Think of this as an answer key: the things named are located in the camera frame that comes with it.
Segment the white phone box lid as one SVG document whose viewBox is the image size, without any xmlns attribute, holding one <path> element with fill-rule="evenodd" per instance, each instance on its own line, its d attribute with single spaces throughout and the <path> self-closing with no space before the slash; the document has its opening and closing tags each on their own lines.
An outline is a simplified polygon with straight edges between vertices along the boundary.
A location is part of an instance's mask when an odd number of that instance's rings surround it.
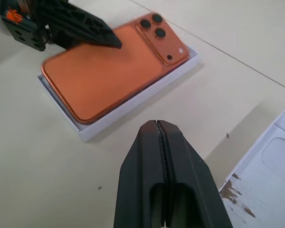
<svg viewBox="0 0 285 228">
<path fill-rule="evenodd" d="M 219 193 L 233 228 L 285 228 L 285 111 L 259 136 Z"/>
</svg>

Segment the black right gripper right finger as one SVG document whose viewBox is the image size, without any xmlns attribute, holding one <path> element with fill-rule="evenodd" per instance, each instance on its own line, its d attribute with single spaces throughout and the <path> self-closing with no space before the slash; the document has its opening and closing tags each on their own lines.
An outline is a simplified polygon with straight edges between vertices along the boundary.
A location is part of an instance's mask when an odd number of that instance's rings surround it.
<svg viewBox="0 0 285 228">
<path fill-rule="evenodd" d="M 233 228 L 208 165 L 178 126 L 158 121 L 168 173 L 168 228 Z"/>
</svg>

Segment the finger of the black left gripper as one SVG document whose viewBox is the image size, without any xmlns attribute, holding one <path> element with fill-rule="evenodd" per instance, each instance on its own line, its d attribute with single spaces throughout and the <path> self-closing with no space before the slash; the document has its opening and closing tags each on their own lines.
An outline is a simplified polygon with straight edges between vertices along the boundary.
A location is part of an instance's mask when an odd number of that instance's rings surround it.
<svg viewBox="0 0 285 228">
<path fill-rule="evenodd" d="M 69 49 L 83 43 L 83 40 L 76 34 L 82 26 L 68 26 L 67 30 L 47 24 L 47 43 L 58 45 L 64 49 Z"/>
<path fill-rule="evenodd" d="M 42 4 L 42 18 L 45 23 L 63 30 L 68 26 L 82 26 L 76 34 L 83 43 L 110 48 L 122 47 L 114 31 L 100 18 L 71 4 L 68 0 L 45 0 Z"/>
</svg>

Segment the orange smartphone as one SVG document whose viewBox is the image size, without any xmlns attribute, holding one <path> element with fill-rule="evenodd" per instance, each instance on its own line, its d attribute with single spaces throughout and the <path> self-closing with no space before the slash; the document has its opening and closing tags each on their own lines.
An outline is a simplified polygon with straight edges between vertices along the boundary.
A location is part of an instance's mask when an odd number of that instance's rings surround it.
<svg viewBox="0 0 285 228">
<path fill-rule="evenodd" d="M 92 124 L 189 60 L 190 52 L 157 13 L 114 30 L 121 48 L 81 44 L 41 66 L 71 116 Z"/>
</svg>

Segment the white phone box base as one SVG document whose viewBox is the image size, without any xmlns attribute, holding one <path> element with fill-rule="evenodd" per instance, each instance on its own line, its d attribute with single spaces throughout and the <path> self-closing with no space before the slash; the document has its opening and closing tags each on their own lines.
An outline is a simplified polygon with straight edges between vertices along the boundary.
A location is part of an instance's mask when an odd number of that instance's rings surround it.
<svg viewBox="0 0 285 228">
<path fill-rule="evenodd" d="M 190 46 L 188 46 L 188 50 L 190 56 L 189 60 L 186 63 L 182 64 L 180 67 L 170 72 L 163 79 L 159 80 L 152 86 L 140 92 L 138 95 L 131 98 L 129 101 L 120 105 L 119 107 L 111 111 L 109 114 L 102 117 L 100 120 L 89 125 L 83 125 L 71 116 L 70 112 L 62 104 L 58 96 L 54 93 L 54 89 L 51 88 L 49 82 L 45 79 L 43 75 L 39 75 L 38 80 L 44 88 L 45 92 L 49 95 L 53 103 L 56 105 L 58 110 L 63 114 L 63 116 L 68 120 L 70 125 L 77 132 L 81 141 L 86 143 L 92 138 L 94 138 L 96 135 L 104 131 L 106 128 L 111 126 L 113 123 L 121 119 L 123 116 L 130 113 L 133 109 L 142 105 L 143 103 L 151 99 L 153 96 L 155 96 L 157 93 L 159 93 L 161 90 L 169 86 L 171 83 L 175 82 L 176 80 L 184 76 L 186 73 L 191 71 L 197 65 L 200 55 L 194 48 Z"/>
</svg>

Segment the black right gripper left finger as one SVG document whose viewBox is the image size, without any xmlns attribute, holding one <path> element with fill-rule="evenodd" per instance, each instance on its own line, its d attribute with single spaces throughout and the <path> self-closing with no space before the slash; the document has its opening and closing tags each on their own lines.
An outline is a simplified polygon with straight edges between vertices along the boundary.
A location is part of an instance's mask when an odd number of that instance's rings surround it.
<svg viewBox="0 0 285 228">
<path fill-rule="evenodd" d="M 144 123 L 123 161 L 114 228 L 161 228 L 165 221 L 162 137 L 154 120 Z"/>
</svg>

